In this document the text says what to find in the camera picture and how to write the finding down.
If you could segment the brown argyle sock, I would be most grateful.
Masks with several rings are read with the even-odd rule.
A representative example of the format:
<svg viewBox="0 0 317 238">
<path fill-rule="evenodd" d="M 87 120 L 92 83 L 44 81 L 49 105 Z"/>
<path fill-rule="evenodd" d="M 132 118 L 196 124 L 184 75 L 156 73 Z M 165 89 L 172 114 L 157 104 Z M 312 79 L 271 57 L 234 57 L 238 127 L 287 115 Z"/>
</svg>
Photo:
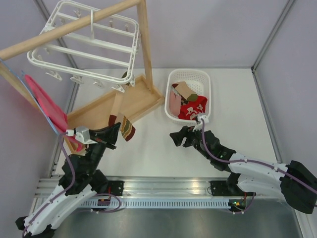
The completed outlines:
<svg viewBox="0 0 317 238">
<path fill-rule="evenodd" d="M 188 105 L 188 101 L 185 100 L 184 98 L 181 99 L 181 106 L 185 106 L 185 105 Z"/>
</svg>

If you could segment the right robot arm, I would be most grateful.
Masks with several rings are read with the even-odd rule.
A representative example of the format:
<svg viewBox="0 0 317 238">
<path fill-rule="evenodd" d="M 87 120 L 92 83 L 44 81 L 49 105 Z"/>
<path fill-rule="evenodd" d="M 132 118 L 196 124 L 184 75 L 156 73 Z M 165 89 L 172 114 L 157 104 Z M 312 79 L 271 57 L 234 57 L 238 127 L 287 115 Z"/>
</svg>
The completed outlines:
<svg viewBox="0 0 317 238">
<path fill-rule="evenodd" d="M 230 176 L 226 189 L 231 195 L 240 192 L 279 198 L 305 214 L 317 205 L 317 178 L 300 162 L 267 163 L 247 157 L 221 145 L 210 131 L 184 126 L 169 135 L 176 146 L 193 147 L 219 171 Z"/>
</svg>

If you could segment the red sock white print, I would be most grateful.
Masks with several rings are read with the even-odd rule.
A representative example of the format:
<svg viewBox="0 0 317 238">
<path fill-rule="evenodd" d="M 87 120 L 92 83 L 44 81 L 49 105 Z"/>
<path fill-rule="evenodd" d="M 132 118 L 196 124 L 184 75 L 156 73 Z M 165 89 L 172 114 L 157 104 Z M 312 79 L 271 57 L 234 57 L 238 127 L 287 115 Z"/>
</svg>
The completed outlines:
<svg viewBox="0 0 317 238">
<path fill-rule="evenodd" d="M 183 120 L 194 120 L 198 114 L 204 112 L 205 105 L 203 104 L 182 105 L 180 108 L 180 114 L 178 115 L 178 118 Z"/>
</svg>

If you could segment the pink sock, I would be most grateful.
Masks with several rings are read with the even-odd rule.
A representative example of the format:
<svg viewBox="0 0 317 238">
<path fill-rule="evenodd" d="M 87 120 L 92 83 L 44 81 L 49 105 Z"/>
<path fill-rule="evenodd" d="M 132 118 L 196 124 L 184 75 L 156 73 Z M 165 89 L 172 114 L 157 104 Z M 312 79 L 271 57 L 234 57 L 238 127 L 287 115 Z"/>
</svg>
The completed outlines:
<svg viewBox="0 0 317 238">
<path fill-rule="evenodd" d="M 174 116 L 179 116 L 181 109 L 181 96 L 176 95 L 173 91 L 169 95 L 169 109 Z"/>
</svg>

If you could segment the plain red sock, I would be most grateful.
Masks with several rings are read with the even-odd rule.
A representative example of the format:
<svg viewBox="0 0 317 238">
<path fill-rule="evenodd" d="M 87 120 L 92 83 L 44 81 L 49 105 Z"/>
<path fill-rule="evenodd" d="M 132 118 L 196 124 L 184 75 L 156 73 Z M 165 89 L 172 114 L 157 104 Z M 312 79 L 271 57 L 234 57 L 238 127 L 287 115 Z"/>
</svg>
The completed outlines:
<svg viewBox="0 0 317 238">
<path fill-rule="evenodd" d="M 197 100 L 195 101 L 195 108 L 199 111 L 205 112 L 207 102 L 208 99 L 205 96 L 198 96 Z"/>
</svg>

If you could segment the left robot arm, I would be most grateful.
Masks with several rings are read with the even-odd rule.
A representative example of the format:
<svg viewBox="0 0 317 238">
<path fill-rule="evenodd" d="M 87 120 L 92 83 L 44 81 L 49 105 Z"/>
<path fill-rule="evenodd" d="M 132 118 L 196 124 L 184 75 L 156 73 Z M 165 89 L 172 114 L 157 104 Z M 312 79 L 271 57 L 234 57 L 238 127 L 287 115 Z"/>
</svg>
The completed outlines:
<svg viewBox="0 0 317 238">
<path fill-rule="evenodd" d="M 16 220 L 24 238 L 51 238 L 60 224 L 91 197 L 114 196 L 109 181 L 98 169 L 106 149 L 114 150 L 121 123 L 97 130 L 79 126 L 64 135 L 84 144 L 85 154 L 65 156 L 64 175 L 46 201 L 32 214 Z"/>
</svg>

